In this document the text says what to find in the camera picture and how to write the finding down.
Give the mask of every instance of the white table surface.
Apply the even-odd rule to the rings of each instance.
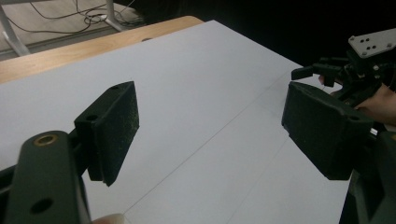
[[[103,91],[133,80],[141,127],[114,185],[84,175],[92,218],[338,223],[348,182],[327,180],[280,123],[297,67],[210,21],[1,84],[0,169],[26,139],[72,131]]]

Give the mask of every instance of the gray floor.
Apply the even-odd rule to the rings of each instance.
[[[88,24],[84,22],[85,17],[83,15],[77,14],[77,4],[78,10],[84,11],[93,7],[99,7],[105,3],[106,0],[79,0],[77,2],[76,0],[55,0],[33,3],[35,8],[43,16],[48,18],[58,18],[76,13],[76,15],[56,20],[45,19],[29,3],[5,5],[3,8],[7,16],[21,28],[33,31],[26,32],[12,24],[13,30],[21,42],[28,47],[31,53],[36,53],[42,50],[58,48],[104,35],[115,34],[117,31],[103,21],[96,24],[92,23],[87,30],[79,32],[88,27]],[[141,21],[138,13],[130,7],[115,4],[114,8],[116,11],[116,19],[119,21]],[[89,15],[95,14],[106,14],[106,6],[99,7],[97,10],[89,12]],[[126,25],[125,27],[127,29],[133,29],[141,25],[142,23],[140,22],[128,26]],[[9,46],[5,37],[0,35],[0,61],[15,57],[18,57],[18,55]]]

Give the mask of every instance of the silver metal plate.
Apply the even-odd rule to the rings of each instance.
[[[348,42],[361,58],[368,58],[396,46],[396,28],[368,35],[352,36]]]

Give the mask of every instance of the wooden table edge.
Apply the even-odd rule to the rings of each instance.
[[[5,60],[0,62],[0,83],[39,74],[114,49],[139,43],[146,38],[171,34],[200,23],[203,22],[195,17],[186,16],[57,49],[49,49],[31,55]]]

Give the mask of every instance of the dark background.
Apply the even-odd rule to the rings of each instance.
[[[135,0],[131,7],[148,24],[185,15],[216,20],[301,65],[345,57],[352,35],[396,28],[396,1],[390,0]]]

